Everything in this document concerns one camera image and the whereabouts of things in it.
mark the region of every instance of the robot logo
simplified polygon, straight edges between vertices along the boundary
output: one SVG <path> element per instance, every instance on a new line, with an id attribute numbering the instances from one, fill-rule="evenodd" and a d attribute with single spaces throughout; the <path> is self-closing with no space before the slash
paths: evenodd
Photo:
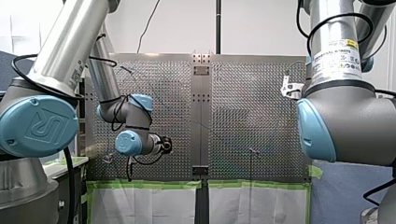
<path id="1" fill-rule="evenodd" d="M 67 117 L 42 108 L 36 111 L 25 136 L 32 140 L 57 145 L 68 121 Z"/>

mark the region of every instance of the vertical metal bar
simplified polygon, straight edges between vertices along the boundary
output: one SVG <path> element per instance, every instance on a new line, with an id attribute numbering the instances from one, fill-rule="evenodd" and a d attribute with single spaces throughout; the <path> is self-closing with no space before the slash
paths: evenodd
<path id="1" fill-rule="evenodd" d="M 216 0 L 216 54 L 221 54 L 221 0 Z"/>
<path id="2" fill-rule="evenodd" d="M 207 179 L 203 179 L 201 188 L 196 190 L 194 224 L 209 224 L 209 184 Z"/>
<path id="3" fill-rule="evenodd" d="M 202 67 L 206 68 L 207 75 L 201 76 L 201 166 L 209 165 L 209 135 L 210 135 L 210 113 L 211 113 L 211 92 L 212 92 L 212 77 L 210 67 L 210 55 L 201 55 Z"/>
<path id="4" fill-rule="evenodd" d="M 192 55 L 191 64 L 191 164 L 201 165 L 201 77 L 194 74 L 194 67 L 201 64 L 201 54 Z"/>

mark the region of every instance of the black pole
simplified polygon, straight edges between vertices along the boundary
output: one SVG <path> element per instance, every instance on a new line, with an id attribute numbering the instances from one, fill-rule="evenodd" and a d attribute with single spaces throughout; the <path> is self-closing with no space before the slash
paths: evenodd
<path id="1" fill-rule="evenodd" d="M 221 0 L 216 0 L 216 54 L 221 54 Z"/>

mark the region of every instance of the black cable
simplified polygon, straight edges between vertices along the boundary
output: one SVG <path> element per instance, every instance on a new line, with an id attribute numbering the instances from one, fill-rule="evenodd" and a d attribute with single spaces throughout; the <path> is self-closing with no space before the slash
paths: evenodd
<path id="1" fill-rule="evenodd" d="M 377 193 L 377 192 L 379 192 L 379 191 L 381 191 L 383 189 L 387 189 L 387 188 L 389 188 L 390 186 L 392 186 L 394 184 L 396 184 L 396 178 L 390 180 L 389 182 L 387 182 L 387 183 L 385 183 L 383 185 L 380 185 L 380 186 L 376 187 L 375 189 L 370 189 L 369 191 L 365 192 L 363 194 L 363 199 L 365 199 L 366 201 L 368 201 L 370 203 L 375 204 L 376 206 L 379 206 L 378 202 L 376 202 L 376 201 L 374 201 L 372 199 L 369 199 L 368 197 L 370 197 L 371 195 L 373 195 L 373 194 L 375 194 L 375 193 Z"/>
<path id="2" fill-rule="evenodd" d="M 300 5 L 303 2 L 303 0 L 298 0 L 297 3 L 297 13 L 296 13 L 296 22 L 297 22 L 297 28 L 300 31 L 300 34 L 303 35 L 305 38 L 308 38 L 308 34 L 306 34 L 303 30 L 303 28 L 301 27 L 300 24 Z"/>
<path id="3" fill-rule="evenodd" d="M 376 93 L 382 93 L 386 95 L 391 95 L 393 97 L 396 97 L 396 92 L 394 91 L 385 91 L 385 90 L 375 90 Z"/>
<path id="4" fill-rule="evenodd" d="M 138 104 L 138 105 L 140 105 L 140 107 L 142 107 L 142 109 L 145 111 L 145 113 L 146 113 L 146 115 L 148 116 L 148 119 L 149 119 L 149 125 L 151 125 L 151 123 L 152 123 L 152 117 L 151 117 L 151 114 L 149 113 L 149 111 L 146 109 L 146 107 L 145 106 L 143 106 L 138 100 L 136 100 L 136 98 L 134 98 L 132 95 L 130 95 L 131 96 L 131 98 L 132 99 L 134 99 L 134 101 Z"/>
<path id="5" fill-rule="evenodd" d="M 56 91 L 56 90 L 52 90 L 48 87 L 45 87 L 39 83 L 34 82 L 32 79 L 30 79 L 28 76 L 26 76 L 17 66 L 17 62 L 23 59 L 28 59 L 28 58 L 35 58 L 37 57 L 38 54 L 27 54 L 27 55 L 22 55 L 22 56 L 18 56 L 15 57 L 12 61 L 11 61 L 11 67 L 12 69 L 18 74 L 18 76 L 22 77 L 25 81 L 27 81 L 29 84 L 31 84 L 32 86 L 40 89 L 41 91 L 43 91 L 46 94 L 49 95 L 56 95 L 59 96 L 61 98 L 65 98 L 65 99 L 69 99 L 69 100 L 84 100 L 83 96 L 77 95 L 77 96 L 69 96 L 67 94 L 64 94 L 60 91 Z"/>
<path id="6" fill-rule="evenodd" d="M 101 34 L 98 37 L 96 37 L 96 42 L 100 39 L 102 39 L 103 37 L 106 37 L 106 34 Z"/>
<path id="7" fill-rule="evenodd" d="M 140 47 L 142 46 L 143 36 L 146 34 L 146 31 L 147 31 L 148 28 L 149 28 L 149 23 L 151 22 L 151 19 L 152 19 L 152 17 L 154 16 L 155 11 L 157 10 L 158 4 L 160 4 L 160 1 L 161 1 L 161 0 L 158 0 L 157 3 L 155 4 L 155 7 L 154 7 L 154 9 L 152 10 L 151 15 L 150 15 L 149 18 L 148 18 L 148 23 L 146 24 L 145 31 L 143 31 L 142 35 L 140 36 L 140 39 L 139 39 L 139 46 L 137 47 L 137 53 L 140 52 Z"/>
<path id="8" fill-rule="evenodd" d="M 370 56 L 368 56 L 367 58 L 363 59 L 363 60 L 362 60 L 363 62 L 365 62 L 365 61 L 367 61 L 368 59 L 374 57 L 374 56 L 382 49 L 382 47 L 384 47 L 384 44 L 385 44 L 385 42 L 387 41 L 387 35 L 388 35 L 388 27 L 387 27 L 387 25 L 385 25 L 385 27 L 384 27 L 384 38 L 382 39 L 382 43 L 379 45 L 378 49 L 377 49 L 374 53 L 372 53 L 372 54 L 371 54 Z"/>
<path id="9" fill-rule="evenodd" d="M 142 161 L 139 161 L 135 156 L 133 156 L 134 160 L 135 160 L 137 163 L 139 163 L 140 165 L 152 165 L 152 164 L 156 163 L 157 161 L 159 161 L 162 157 L 163 157 L 163 152 L 160 152 L 160 156 L 159 156 L 157 159 L 155 159 L 155 161 L 151 161 L 151 162 L 142 162 Z"/>
<path id="10" fill-rule="evenodd" d="M 311 33 L 309 34 L 309 36 L 308 36 L 308 38 L 307 38 L 307 40 L 306 40 L 306 49 L 308 50 L 308 53 L 309 53 L 310 56 L 311 56 L 311 40 L 312 40 L 312 38 L 313 38 L 315 32 L 316 32 L 318 29 L 320 29 L 320 27 L 322 27 L 323 25 L 325 25 L 327 22 L 329 22 L 329 21 L 331 21 L 331 20 L 333 20 L 333 19 L 336 19 L 336 18 L 341 18 L 341 17 L 358 17 L 358 18 L 361 18 L 361 19 L 364 20 L 364 21 L 367 21 L 370 30 L 369 30 L 369 32 L 367 33 L 367 35 L 366 35 L 363 39 L 361 39 L 361 40 L 358 41 L 359 44 L 362 43 L 362 42 L 364 42 L 365 40 L 367 40 L 367 39 L 371 36 L 371 34 L 373 33 L 373 31 L 374 31 L 374 24 L 373 24 L 373 22 L 370 20 L 370 18 L 368 18 L 367 16 L 365 16 L 365 15 L 363 15 L 363 14 L 356 13 L 356 12 L 348 12 L 348 13 L 338 14 L 338 15 L 335 15 L 335 16 L 330 16 L 330 17 L 327 18 L 326 20 L 321 21 L 320 23 L 318 23 L 318 25 L 316 25 L 316 26 L 312 29 Z"/>
<path id="11" fill-rule="evenodd" d="M 5 95 L 6 95 L 5 91 L 0 91 L 0 102 L 3 100 Z"/>
<path id="12" fill-rule="evenodd" d="M 120 121 L 117 119 L 117 116 L 119 115 L 119 113 L 120 113 L 120 111 L 121 111 L 121 109 L 122 109 L 123 104 L 125 104 L 125 102 L 126 102 L 127 100 L 128 100 L 128 96 L 124 96 L 124 98 L 122 99 L 122 101 L 118 104 L 118 107 L 114 106 L 114 110 L 113 110 L 113 120 L 111 120 L 111 131 L 113 131 L 113 132 L 118 131 L 118 130 L 122 127 L 122 124 L 123 124 L 123 123 L 121 123 L 120 126 L 117 127 L 117 128 L 114 128 L 114 124 L 115 124 L 116 122 L 120 122 Z"/>
<path id="13" fill-rule="evenodd" d="M 128 177 L 128 181 L 131 182 L 132 181 L 132 169 L 133 169 L 133 164 L 130 162 L 131 161 L 131 157 L 128 157 L 128 160 L 126 161 L 126 176 Z"/>
<path id="14" fill-rule="evenodd" d="M 74 223 L 75 210 L 75 174 L 73 168 L 72 156 L 70 155 L 69 147 L 64 149 L 64 157 L 66 158 L 67 173 L 69 174 L 69 212 L 67 216 L 67 224 Z"/>
<path id="15" fill-rule="evenodd" d="M 101 61 L 101 62 L 112 63 L 110 65 L 111 67 L 116 67 L 117 66 L 117 63 L 115 61 L 113 61 L 113 60 L 110 60 L 110 59 L 98 58 L 98 57 L 93 57 L 93 56 L 90 56 L 90 59 L 96 60 L 96 61 Z"/>

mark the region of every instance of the pegboard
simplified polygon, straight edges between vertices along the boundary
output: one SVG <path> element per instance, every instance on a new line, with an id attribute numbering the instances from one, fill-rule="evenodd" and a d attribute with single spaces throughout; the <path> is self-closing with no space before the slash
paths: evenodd
<path id="1" fill-rule="evenodd" d="M 302 58 L 212 57 L 209 178 L 304 182 L 295 102 L 279 93 L 288 66 Z M 304 82 L 304 65 L 291 82 Z"/>
<path id="2" fill-rule="evenodd" d="M 171 155 L 165 155 L 150 166 L 133 166 L 133 179 L 147 180 L 190 180 L 191 179 L 191 62 L 190 55 L 180 56 L 177 61 L 172 56 L 151 60 L 147 55 L 131 55 L 119 60 L 115 74 L 120 93 L 143 93 L 153 98 L 153 123 L 150 131 L 160 136 L 169 136 L 175 143 Z M 120 69 L 124 66 L 132 74 Z M 90 149 L 90 168 L 88 178 L 115 179 L 126 178 L 127 158 L 115 150 L 116 136 L 124 130 L 111 132 L 110 124 L 95 116 L 98 106 L 92 84 L 87 83 L 87 117 L 92 121 L 87 129 L 87 145 Z M 104 162 L 110 155 L 112 162 Z M 141 161 L 155 160 L 156 156 L 140 158 Z"/>
<path id="3" fill-rule="evenodd" d="M 150 130 L 174 143 L 174 152 L 158 163 L 134 165 L 134 179 L 191 180 L 193 165 L 207 165 L 212 179 L 306 182 L 310 161 L 300 148 L 295 103 L 280 94 L 286 68 L 303 57 L 213 55 L 205 63 L 208 76 L 198 79 L 193 55 L 115 54 L 112 58 L 119 63 L 115 74 L 121 94 L 150 95 L 154 100 Z M 293 67 L 290 81 L 304 81 L 303 65 Z M 192 94 L 197 88 L 206 102 Z M 126 178 L 127 158 L 114 149 L 119 132 L 111 132 L 110 124 L 95 116 L 98 104 L 89 77 L 86 92 L 88 178 Z M 251 149 L 260 155 L 252 156 Z M 111 163 L 103 160 L 108 154 Z M 197 155 L 201 164 L 196 164 Z"/>

